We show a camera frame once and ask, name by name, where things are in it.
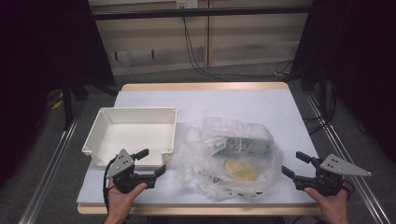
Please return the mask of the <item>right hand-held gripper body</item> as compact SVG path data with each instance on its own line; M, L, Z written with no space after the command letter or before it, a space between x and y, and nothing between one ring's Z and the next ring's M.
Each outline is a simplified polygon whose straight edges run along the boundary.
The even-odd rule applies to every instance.
M296 175L293 182L297 190L312 188L322 196L335 196L344 186L345 175L371 176L372 173L342 158L330 154L325 160L311 157L316 169L315 177Z

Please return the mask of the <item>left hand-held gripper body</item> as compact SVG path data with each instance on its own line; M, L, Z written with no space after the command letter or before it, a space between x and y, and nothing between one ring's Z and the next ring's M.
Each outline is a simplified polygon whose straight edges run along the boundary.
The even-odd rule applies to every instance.
M106 168L106 179L112 178L115 187L123 194L142 183L146 183L148 189L153 189L156 183L156 179L149 179L149 175L140 175L134 171L135 161L132 155L122 149Z

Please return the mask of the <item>long black box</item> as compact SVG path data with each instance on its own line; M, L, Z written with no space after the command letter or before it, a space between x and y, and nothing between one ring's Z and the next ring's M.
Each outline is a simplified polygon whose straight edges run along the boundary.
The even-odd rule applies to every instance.
M266 158L276 152L274 141L266 135L222 135L214 145L212 156L223 158Z

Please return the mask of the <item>clear plastic bag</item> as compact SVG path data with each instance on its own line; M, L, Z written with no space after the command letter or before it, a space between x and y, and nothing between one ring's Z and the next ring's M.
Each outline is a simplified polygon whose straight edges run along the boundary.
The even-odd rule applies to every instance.
M212 156L214 145L222 135L266 135L274 141L276 152L266 158L223 158ZM240 161L255 166L259 174L254 181L240 181L226 175L224 162ZM257 197L272 187L280 178L283 152L268 129L260 123L205 117L184 132L178 149L176 169L182 182L195 182L210 198L231 198L234 196Z

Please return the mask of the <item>person's left hand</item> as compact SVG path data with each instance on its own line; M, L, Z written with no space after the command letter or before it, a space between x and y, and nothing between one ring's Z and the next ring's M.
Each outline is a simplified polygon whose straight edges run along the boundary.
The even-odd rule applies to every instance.
M130 214L134 200L148 185L146 183L139 184L129 193L123 194L115 187L112 181L109 184L110 187L107 193L108 211L104 224L123 224Z

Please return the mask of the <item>person's right hand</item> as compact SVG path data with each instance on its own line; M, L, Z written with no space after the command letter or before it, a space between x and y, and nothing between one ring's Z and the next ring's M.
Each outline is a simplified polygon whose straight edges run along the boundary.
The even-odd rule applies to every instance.
M345 189L341 189L335 196L329 197L322 196L312 188L305 188L304 192L317 202L327 224L349 224L347 217L348 192Z

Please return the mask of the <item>white plastic box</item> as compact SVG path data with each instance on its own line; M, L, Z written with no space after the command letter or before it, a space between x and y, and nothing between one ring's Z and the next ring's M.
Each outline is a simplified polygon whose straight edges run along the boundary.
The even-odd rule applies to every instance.
M173 107L102 107L81 151L105 167L122 149L135 154L147 148L147 157L136 167L153 170L174 154L176 122Z

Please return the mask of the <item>flat yellow item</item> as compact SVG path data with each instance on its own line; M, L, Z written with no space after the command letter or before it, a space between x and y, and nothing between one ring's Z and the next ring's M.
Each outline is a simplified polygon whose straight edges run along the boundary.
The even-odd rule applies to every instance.
M224 169L228 177L240 181L254 181L259 174L255 166L234 160L224 162Z

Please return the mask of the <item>black stand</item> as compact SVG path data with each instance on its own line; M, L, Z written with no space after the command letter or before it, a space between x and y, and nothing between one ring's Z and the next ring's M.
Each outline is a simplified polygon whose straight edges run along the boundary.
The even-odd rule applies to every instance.
M89 94L85 89L85 85L94 86L97 90L109 94L110 96L117 96L118 92L109 88L108 86L99 83L88 77L79 76L64 76L62 78L62 94L64 102L65 124L64 130L66 131L74 120L73 107L71 103L71 94L74 94L79 101L84 101L88 98Z

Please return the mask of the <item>pale blue table mat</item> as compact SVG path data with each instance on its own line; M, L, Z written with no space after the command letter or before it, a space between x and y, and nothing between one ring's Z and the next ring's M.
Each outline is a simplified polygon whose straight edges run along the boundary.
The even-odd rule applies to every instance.
M220 117L264 125L283 152L283 165L298 175L312 176L312 166L298 161L297 151L316 155L302 116L287 89L121 91L111 107L173 107L177 109L174 152L182 143L187 127L204 117ZM92 161L79 192L80 205L101 205L105 167Z

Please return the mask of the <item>dark curtain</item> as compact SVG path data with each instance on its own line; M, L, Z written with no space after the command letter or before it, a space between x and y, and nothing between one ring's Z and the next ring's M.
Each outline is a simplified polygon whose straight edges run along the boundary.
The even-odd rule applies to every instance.
M396 163L396 0L313 0L291 68L329 80Z
M0 188L50 91L115 83L88 0L0 0Z

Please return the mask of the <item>pale wooden cabinet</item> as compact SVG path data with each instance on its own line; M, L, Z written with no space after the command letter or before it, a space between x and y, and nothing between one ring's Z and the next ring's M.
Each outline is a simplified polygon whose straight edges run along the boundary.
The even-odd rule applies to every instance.
M198 0L198 8L309 6L313 0ZM177 9L177 0L88 0L93 13ZM291 59L307 15L133 19L96 23L115 76Z

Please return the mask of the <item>black horizontal bar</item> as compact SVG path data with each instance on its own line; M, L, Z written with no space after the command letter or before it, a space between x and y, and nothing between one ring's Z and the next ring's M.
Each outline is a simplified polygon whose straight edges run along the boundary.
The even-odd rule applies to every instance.
M175 17L206 17L232 15L261 15L261 14L299 14L308 13L311 6L283 6L283 7L220 7L220 8L187 8L123 12L95 12L92 17L96 21L159 19Z

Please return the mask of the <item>metal floor rail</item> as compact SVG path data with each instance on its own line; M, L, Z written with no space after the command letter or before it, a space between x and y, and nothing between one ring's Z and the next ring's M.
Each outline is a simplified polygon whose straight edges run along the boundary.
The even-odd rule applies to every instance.
M50 191L50 185L57 173L61 160L66 152L68 145L74 135L75 129L78 126L79 119L84 110L85 104L82 103L77 106L76 115L72 118L69 126L64 130L63 135L54 150L54 153L49 161L45 173L35 189L33 196L27 204L18 224L35 224L41 207L46 200Z
M365 177L369 177L371 173L359 168L352 160L347 148L341 141L334 127L329 121L326 121L322 117L322 112L319 109L319 103L316 97L312 93L307 93L306 98L314 113L318 116L319 123L322 125L324 132L335 150L335 154L332 157L339 158L338 162L329 161L329 164L333 165L332 171L335 171L339 175L345 175L351 180L355 186L355 190L361 196L363 203L374 219L375 224L391 224L379 200L365 181Z

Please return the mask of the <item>white wall socket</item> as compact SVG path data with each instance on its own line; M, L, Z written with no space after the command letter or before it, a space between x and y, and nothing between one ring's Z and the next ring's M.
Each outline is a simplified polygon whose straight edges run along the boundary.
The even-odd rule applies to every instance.
M198 8L198 0L177 0L177 9Z

